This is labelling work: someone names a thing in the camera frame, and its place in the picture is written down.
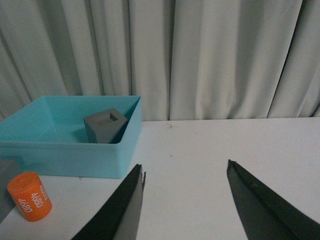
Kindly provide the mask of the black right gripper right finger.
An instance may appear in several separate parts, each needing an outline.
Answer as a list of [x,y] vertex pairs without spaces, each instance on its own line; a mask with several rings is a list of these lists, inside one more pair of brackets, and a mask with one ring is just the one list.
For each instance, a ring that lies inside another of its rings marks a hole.
[[236,161],[228,160],[227,179],[249,240],[318,240],[320,225]]

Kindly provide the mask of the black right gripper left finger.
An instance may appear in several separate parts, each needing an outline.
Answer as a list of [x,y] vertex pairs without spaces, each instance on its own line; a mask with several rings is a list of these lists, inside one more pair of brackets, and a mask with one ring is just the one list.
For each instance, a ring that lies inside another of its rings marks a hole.
[[146,173],[136,164],[74,240],[135,240],[137,238]]

